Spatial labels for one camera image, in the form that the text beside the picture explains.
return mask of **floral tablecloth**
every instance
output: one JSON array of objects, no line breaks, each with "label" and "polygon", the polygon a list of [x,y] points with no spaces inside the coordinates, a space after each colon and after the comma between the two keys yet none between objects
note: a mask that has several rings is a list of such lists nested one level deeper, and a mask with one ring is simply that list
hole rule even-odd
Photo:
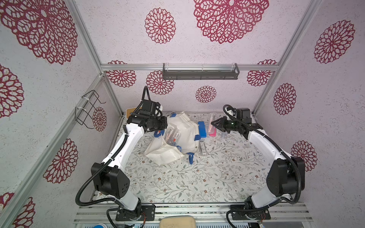
[{"label": "floral tablecloth", "polygon": [[[205,123],[210,116],[187,115]],[[266,184],[271,164],[238,132],[231,132],[227,139],[221,139],[219,131],[216,137],[205,138],[208,156],[196,153],[192,165],[188,156],[163,166],[153,163],[143,155],[152,138],[149,132],[139,140],[125,170],[130,188],[142,202],[242,202]],[[97,199],[105,197],[96,194]]]}]

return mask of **white cloth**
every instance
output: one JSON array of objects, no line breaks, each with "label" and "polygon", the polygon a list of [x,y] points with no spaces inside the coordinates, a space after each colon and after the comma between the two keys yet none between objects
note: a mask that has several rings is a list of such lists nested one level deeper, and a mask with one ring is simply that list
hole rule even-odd
[{"label": "white cloth", "polygon": [[194,141],[195,136],[199,134],[199,127],[184,113],[181,112],[176,114],[175,117],[167,118],[167,129],[173,128],[177,129],[181,133],[177,146],[181,147],[181,152],[183,154],[193,152],[195,153],[199,146],[199,140]]},{"label": "white cloth", "polygon": [[167,118],[168,128],[177,129],[181,134],[176,146],[181,147],[181,152],[176,146],[170,146],[166,143],[164,137],[154,138],[145,151],[145,156],[151,159],[157,165],[164,165],[174,162],[184,157],[184,154],[195,153],[199,146],[199,141],[194,141],[195,135],[199,134],[198,125],[191,121],[184,113],[179,113],[175,117]]},{"label": "white cloth", "polygon": [[170,146],[166,143],[162,136],[154,138],[148,145],[145,156],[151,159],[154,163],[164,165],[184,157],[176,146]]}]

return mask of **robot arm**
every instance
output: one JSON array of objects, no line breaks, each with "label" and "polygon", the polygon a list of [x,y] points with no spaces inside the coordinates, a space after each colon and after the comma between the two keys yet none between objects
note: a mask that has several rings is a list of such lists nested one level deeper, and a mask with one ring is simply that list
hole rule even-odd
[{"label": "robot arm", "polygon": [[290,201],[289,194],[296,193],[298,198],[300,195],[298,186],[301,187],[299,191],[304,189],[305,164],[303,159],[294,158],[284,150],[279,151],[279,146],[274,145],[263,128],[257,123],[252,123],[248,108],[234,109],[230,105],[225,105],[223,110],[228,117],[222,117],[211,124],[223,132],[238,131],[252,142],[272,164],[266,178],[267,185],[255,195],[247,198],[245,209],[262,208],[281,200],[296,203],[295,200]]},{"label": "robot arm", "polygon": [[[148,100],[144,99],[145,92],[147,92]],[[162,115],[161,111],[161,105],[158,102],[151,101],[148,87],[145,86],[141,102],[128,117],[127,124],[123,125],[124,133],[115,147],[101,163],[94,163],[91,167],[92,176],[76,194],[75,202],[77,205],[89,206],[103,201],[114,201],[119,205],[119,208],[112,210],[118,210],[117,215],[120,215],[121,219],[136,220],[141,217],[141,200],[129,189],[130,180],[124,174],[124,170],[129,156],[144,133],[164,130],[167,127],[167,118]],[[81,202],[80,196],[91,181],[94,182],[96,190],[108,197],[90,202]],[[112,226],[115,227],[108,211],[107,216]]]}]

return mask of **black motor joint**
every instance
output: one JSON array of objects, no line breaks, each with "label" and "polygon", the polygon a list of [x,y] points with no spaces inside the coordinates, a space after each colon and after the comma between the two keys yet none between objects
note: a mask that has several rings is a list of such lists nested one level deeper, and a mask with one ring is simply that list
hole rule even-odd
[{"label": "black motor joint", "polygon": [[144,131],[164,130],[167,127],[167,117],[162,116],[160,103],[151,100],[143,100],[142,108],[131,113],[127,123],[138,124]]},{"label": "black motor joint", "polygon": [[[249,124],[251,127],[255,129],[262,129],[262,127],[257,123],[252,123],[251,113],[248,108],[229,108],[228,111],[232,111],[238,120]],[[244,124],[235,121],[229,120],[226,116],[219,118],[211,123],[215,126],[218,130],[222,132],[227,132],[228,134],[231,131],[238,131],[241,135],[248,139],[249,132],[251,129],[247,128]]]}]

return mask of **red floral pattern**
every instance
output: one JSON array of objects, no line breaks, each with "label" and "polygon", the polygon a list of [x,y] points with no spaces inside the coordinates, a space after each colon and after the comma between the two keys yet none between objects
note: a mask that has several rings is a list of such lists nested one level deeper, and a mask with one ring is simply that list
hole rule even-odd
[{"label": "red floral pattern", "polygon": [[269,0],[194,0],[197,26],[203,36],[232,43],[261,21]]},{"label": "red floral pattern", "polygon": [[[258,64],[277,64],[277,62],[272,59],[265,59]],[[247,81],[250,85],[261,86],[268,82],[272,73],[271,70],[251,70],[247,75]]]},{"label": "red floral pattern", "polygon": [[147,14],[145,28],[148,36],[156,43],[167,43],[175,35],[175,21],[170,12],[154,8]]},{"label": "red floral pattern", "polygon": [[202,103],[211,102],[216,95],[217,91],[208,85],[200,87],[195,93],[196,99]]},{"label": "red floral pattern", "polygon": [[97,131],[103,131],[107,125],[107,114],[102,107],[97,107],[92,115],[92,123]]},{"label": "red floral pattern", "polygon": [[78,160],[77,146],[71,139],[66,139],[57,155],[43,174],[47,182],[61,183],[71,176]]},{"label": "red floral pattern", "polygon": [[23,94],[18,77],[0,64],[0,118],[17,112],[22,106]]},{"label": "red floral pattern", "polygon": [[317,165],[317,153],[306,141],[298,141],[292,147],[292,156],[301,157],[306,164],[306,171],[311,171]]},{"label": "red floral pattern", "polygon": [[13,197],[14,193],[7,192],[4,195],[0,196],[0,213],[8,204],[9,200]]},{"label": "red floral pattern", "polygon": [[33,197],[28,198],[28,202],[23,206],[19,215],[13,222],[13,228],[29,228],[33,224],[33,217],[35,215],[35,203]]},{"label": "red floral pattern", "polygon": [[317,62],[329,63],[345,54],[354,39],[355,29],[350,21],[342,20],[326,28],[314,47]]},{"label": "red floral pattern", "polygon": [[280,115],[288,114],[294,108],[296,93],[294,87],[284,83],[276,90],[274,95],[274,107]]},{"label": "red floral pattern", "polygon": [[0,0],[0,16],[36,57],[63,64],[76,54],[75,24],[62,0]]},{"label": "red floral pattern", "polygon": [[[108,64],[126,64],[123,61],[113,60]],[[134,70],[112,70],[106,71],[108,79],[117,86],[130,87],[136,82]]]},{"label": "red floral pattern", "polygon": [[155,94],[167,94],[174,88],[174,80],[164,80],[162,71],[153,71],[146,78],[148,89]]}]

